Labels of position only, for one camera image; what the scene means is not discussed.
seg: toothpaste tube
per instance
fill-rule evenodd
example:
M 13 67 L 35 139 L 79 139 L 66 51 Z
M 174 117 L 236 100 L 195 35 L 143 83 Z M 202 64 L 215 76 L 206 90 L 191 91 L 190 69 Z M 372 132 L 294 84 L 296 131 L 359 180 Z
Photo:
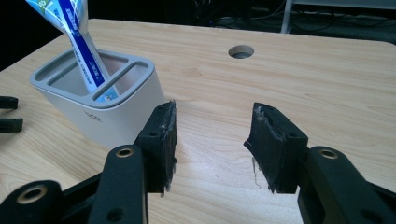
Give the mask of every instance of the toothpaste tube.
M 89 92 L 95 91 L 109 78 L 91 36 L 88 33 L 87 0 L 26 0 L 53 26 L 68 34 Z M 114 87 L 108 89 L 97 102 L 105 102 L 119 95 Z

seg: round hole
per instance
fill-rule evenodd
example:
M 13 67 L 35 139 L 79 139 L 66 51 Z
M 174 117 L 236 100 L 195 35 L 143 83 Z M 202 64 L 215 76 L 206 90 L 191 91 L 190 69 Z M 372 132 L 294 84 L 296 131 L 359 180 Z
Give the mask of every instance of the round hole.
M 129 157 L 134 154 L 134 150 L 131 148 L 122 148 L 117 152 L 117 156 L 120 158 Z
M 33 186 L 24 191 L 17 199 L 20 204 L 33 203 L 42 198 L 47 193 L 47 187 L 43 185 Z
M 158 135 L 158 133 L 149 133 L 148 135 L 150 135 L 151 137 L 155 137 Z
M 125 213 L 122 208 L 115 208 L 107 213 L 107 221 L 109 222 L 121 221 L 124 215 Z
M 372 221 L 373 223 L 382 223 L 382 218 L 376 212 L 369 211 L 369 210 L 362 210 L 361 215 L 367 219 Z
M 248 45 L 238 45 L 230 48 L 228 54 L 235 59 L 246 59 L 253 55 L 254 49 Z
M 332 159 L 335 160 L 338 158 L 337 153 L 329 150 L 329 149 L 322 149 L 319 151 L 320 155 L 322 155 L 322 157 L 327 158 L 327 159 Z

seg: screw hole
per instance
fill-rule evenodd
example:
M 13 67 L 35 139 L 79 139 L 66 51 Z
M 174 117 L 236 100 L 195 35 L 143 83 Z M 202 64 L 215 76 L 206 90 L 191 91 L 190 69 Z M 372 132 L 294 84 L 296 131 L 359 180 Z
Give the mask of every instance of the screw hole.
M 134 154 L 134 150 L 131 148 L 122 148 L 117 152 L 117 156 L 120 158 L 129 157 Z
M 107 213 L 107 221 L 109 222 L 119 222 L 125 215 L 122 208 L 115 208 Z
M 319 153 L 322 157 L 327 159 L 335 160 L 338 158 L 338 154 L 329 149 L 322 149 Z
M 17 199 L 17 203 L 28 204 L 34 203 L 35 201 L 42 198 L 47 193 L 47 187 L 44 185 L 38 185 L 31 187 L 24 191 Z
M 152 132 L 152 133 L 149 133 L 148 135 L 150 135 L 151 137 L 155 137 L 158 135 L 158 133 Z
M 369 211 L 369 210 L 362 210 L 361 215 L 374 223 L 382 223 L 382 218 L 376 212 Z

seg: wood grain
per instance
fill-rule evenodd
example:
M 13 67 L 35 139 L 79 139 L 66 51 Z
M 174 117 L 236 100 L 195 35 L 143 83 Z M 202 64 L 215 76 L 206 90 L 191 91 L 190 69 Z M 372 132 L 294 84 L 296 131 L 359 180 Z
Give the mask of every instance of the wood grain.
M 281 110 L 309 146 L 344 152 L 363 176 L 396 191 L 396 48 L 391 44 L 126 21 L 90 21 L 99 49 L 154 61 L 177 102 L 177 172 L 171 191 L 149 195 L 150 223 L 302 223 L 296 195 L 274 195 L 243 147 L 254 102 Z M 228 55 L 237 45 L 254 54 Z M 64 189 L 103 169 L 107 149 L 85 138 L 30 83 L 70 48 L 66 36 L 0 75 L 0 95 L 20 98 L 2 118 L 0 199 L 22 184 L 53 179 Z

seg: black plastic bracket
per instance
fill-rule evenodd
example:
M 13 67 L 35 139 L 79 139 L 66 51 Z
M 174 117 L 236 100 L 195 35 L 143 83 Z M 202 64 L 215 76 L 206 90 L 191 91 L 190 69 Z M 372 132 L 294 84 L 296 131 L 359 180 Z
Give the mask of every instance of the black plastic bracket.
M 17 109 L 18 98 L 0 96 L 0 109 Z M 23 119 L 0 119 L 0 133 L 18 133 L 22 130 Z

